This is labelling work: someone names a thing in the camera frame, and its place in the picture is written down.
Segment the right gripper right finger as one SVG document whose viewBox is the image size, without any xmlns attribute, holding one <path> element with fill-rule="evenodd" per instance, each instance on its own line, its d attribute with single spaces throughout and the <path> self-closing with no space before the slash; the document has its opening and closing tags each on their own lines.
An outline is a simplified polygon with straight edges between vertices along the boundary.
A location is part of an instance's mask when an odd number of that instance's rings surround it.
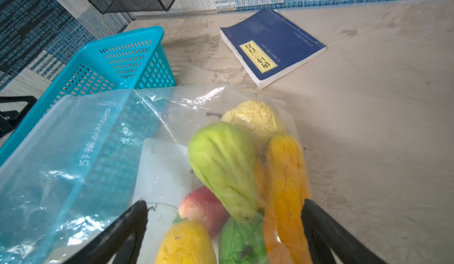
<svg viewBox="0 0 454 264">
<path fill-rule="evenodd" d="M 385 264 L 313 200 L 306 199 L 301 222 L 314 264 Z"/>
</svg>

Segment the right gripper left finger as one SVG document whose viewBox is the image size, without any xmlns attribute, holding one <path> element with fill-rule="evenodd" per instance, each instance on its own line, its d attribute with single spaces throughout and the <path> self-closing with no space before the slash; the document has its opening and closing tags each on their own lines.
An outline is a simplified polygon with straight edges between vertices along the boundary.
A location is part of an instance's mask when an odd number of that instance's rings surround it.
<svg viewBox="0 0 454 264">
<path fill-rule="evenodd" d="M 89 244 L 65 262 L 67 264 L 135 264 L 148 223 L 144 200 L 134 203 Z"/>
</svg>

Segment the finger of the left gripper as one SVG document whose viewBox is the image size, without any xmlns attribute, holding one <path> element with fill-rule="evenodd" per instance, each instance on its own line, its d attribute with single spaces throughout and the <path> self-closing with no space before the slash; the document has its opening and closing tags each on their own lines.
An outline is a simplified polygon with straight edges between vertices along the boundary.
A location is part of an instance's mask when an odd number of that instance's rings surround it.
<svg viewBox="0 0 454 264">
<path fill-rule="evenodd" d="M 1 138 L 15 130 L 24 117 L 28 114 L 31 108 L 37 102 L 33 96 L 3 96 L 1 97 L 1 104 L 9 104 L 16 102 L 25 102 L 26 105 L 19 112 L 17 110 L 10 110 L 1 112 Z"/>
</svg>

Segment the yellow lemon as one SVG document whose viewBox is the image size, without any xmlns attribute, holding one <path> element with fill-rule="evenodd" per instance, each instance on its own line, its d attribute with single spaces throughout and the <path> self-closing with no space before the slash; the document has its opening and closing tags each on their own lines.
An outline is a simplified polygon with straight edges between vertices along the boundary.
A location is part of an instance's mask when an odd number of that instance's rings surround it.
<svg viewBox="0 0 454 264">
<path fill-rule="evenodd" d="M 182 221 L 167 231 L 154 261 L 156 264 L 215 264 L 216 253 L 205 227 Z"/>
</svg>

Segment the red apple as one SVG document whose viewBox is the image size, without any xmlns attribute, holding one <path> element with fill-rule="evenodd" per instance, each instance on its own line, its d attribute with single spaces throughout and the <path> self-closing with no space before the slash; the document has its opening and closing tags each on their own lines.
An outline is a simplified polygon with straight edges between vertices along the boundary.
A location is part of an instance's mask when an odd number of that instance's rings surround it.
<svg viewBox="0 0 454 264">
<path fill-rule="evenodd" d="M 189 193 L 180 204 L 178 214 L 182 219 L 200 222 L 212 239 L 230 218 L 226 208 L 206 186 Z"/>
</svg>

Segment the green lime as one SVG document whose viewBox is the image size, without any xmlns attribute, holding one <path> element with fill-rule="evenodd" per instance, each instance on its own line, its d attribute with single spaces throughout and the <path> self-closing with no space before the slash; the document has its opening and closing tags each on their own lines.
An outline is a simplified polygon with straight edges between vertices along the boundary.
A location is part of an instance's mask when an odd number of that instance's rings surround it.
<svg viewBox="0 0 454 264">
<path fill-rule="evenodd" d="M 269 263 L 262 214 L 257 213 L 248 223 L 230 217 L 221 230 L 218 252 L 220 264 Z"/>
</svg>

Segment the teal plastic basket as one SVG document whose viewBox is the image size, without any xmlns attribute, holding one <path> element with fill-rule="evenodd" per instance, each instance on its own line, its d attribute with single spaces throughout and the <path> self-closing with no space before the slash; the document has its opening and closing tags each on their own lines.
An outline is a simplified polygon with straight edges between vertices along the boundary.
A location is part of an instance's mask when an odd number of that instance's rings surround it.
<svg viewBox="0 0 454 264">
<path fill-rule="evenodd" d="M 140 28 L 92 41 L 80 49 L 39 98 L 2 96 L 1 103 L 25 102 L 11 118 L 12 134 L 1 146 L 4 163 L 39 120 L 66 95 L 84 96 L 119 89 L 174 87 L 160 26 Z"/>
</svg>

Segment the clear zip top bag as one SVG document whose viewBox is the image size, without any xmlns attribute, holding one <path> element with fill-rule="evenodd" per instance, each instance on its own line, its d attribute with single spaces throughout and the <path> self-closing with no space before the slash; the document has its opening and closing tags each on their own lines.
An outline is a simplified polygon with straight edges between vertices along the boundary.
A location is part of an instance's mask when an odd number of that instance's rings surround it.
<svg viewBox="0 0 454 264">
<path fill-rule="evenodd" d="M 65 264 L 144 200 L 148 223 L 136 263 L 155 263 L 171 226 L 191 221 L 179 217 L 183 199 L 205 186 L 189 161 L 192 136 L 249 100 L 272 106 L 286 128 L 277 134 L 298 141 L 283 102 L 231 86 L 64 96 L 1 163 L 1 262 Z M 267 149 L 255 146 L 255 214 L 263 221 Z"/>
</svg>

